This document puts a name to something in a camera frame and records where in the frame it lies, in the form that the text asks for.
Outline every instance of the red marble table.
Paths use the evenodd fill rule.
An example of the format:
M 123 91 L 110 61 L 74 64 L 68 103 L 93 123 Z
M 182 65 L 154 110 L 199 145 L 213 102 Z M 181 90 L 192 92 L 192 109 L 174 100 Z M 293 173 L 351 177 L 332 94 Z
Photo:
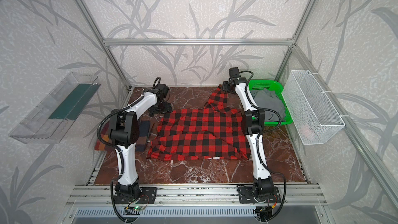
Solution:
M 170 87 L 166 98 L 173 109 L 202 108 L 215 87 Z M 139 97 L 142 88 L 133 89 L 130 102 Z M 240 108 L 237 95 L 228 94 L 228 107 Z M 162 116 L 149 117 L 148 112 L 142 120 L 155 123 L 150 140 L 157 135 L 157 125 Z M 136 167 L 141 184 L 152 183 L 251 183 L 253 182 L 253 163 L 251 160 L 217 160 L 203 159 L 191 161 L 161 161 L 147 159 L 150 144 L 144 152 L 136 152 Z M 282 172 L 288 182 L 305 182 L 296 154 L 284 126 L 263 135 L 263 146 L 270 169 Z M 107 152 L 105 160 L 98 172 L 95 184 L 109 185 L 117 175 L 116 152 Z M 282 182 L 282 178 L 272 175 L 274 182 Z

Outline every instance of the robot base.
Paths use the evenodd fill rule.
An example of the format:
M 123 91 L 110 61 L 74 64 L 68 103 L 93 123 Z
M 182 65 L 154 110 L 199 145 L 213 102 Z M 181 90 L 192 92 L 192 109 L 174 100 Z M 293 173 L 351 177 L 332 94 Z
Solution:
M 278 187 L 274 187 L 274 192 L 269 195 L 262 195 L 261 199 L 257 199 L 257 201 L 254 199 L 254 191 L 252 186 L 240 186 L 238 187 L 238 193 L 239 193 L 239 202 L 240 203 L 259 203 L 259 202 L 264 202 L 264 203 L 275 203 L 275 197 L 276 196 L 276 202 L 281 203 L 281 195 L 279 193 Z
M 157 190 L 158 190 L 157 187 L 142 187 L 141 195 L 147 195 L 148 197 L 142 196 L 140 200 L 135 204 L 154 204 Z M 132 195 L 116 192 L 115 204 L 128 204 L 128 202 L 134 202 L 134 201 L 135 199 L 132 197 Z

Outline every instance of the leaf pattern wallpaper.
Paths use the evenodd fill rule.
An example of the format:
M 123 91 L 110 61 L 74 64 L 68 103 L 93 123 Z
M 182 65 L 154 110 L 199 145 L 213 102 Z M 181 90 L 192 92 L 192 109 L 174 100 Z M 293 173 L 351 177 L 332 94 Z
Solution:
M 0 0 L 0 18 L 0 222 L 55 223 L 91 173 L 94 130 L 127 90 L 73 0 Z M 97 75 L 101 86 L 62 141 L 9 137 L 69 72 Z
M 291 38 L 308 0 L 85 0 L 106 38 Z M 285 46 L 111 47 L 132 85 L 218 85 L 228 68 L 272 79 Z
M 298 41 L 395 179 L 397 13 L 397 0 L 319 0 Z M 289 129 L 295 137 L 295 129 Z M 320 146 L 304 147 L 297 136 L 294 142 L 337 223 L 398 223 L 397 212 L 345 132 Z

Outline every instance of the folded clothing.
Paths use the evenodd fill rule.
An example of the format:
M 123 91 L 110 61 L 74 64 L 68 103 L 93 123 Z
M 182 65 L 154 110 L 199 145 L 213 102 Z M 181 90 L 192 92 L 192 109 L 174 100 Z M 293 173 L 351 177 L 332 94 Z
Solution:
M 274 110 L 279 113 L 282 120 L 285 119 L 285 105 L 276 95 L 275 91 L 264 88 L 264 90 L 250 90 L 250 93 L 257 106 Z M 279 118 L 275 113 L 266 111 L 266 121 L 278 122 Z
M 203 109 L 179 109 L 165 114 L 147 158 L 247 160 L 250 145 L 241 130 L 241 112 L 226 107 L 227 97 L 220 85 Z

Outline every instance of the red and black plaid shirt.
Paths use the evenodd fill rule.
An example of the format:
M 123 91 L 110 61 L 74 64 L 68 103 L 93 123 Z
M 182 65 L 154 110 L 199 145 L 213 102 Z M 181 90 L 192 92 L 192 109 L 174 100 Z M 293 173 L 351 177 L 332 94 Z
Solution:
M 239 109 L 225 107 L 228 94 L 219 86 L 203 109 L 180 109 L 165 114 L 148 158 L 160 160 L 247 160 L 250 146 L 241 130 Z

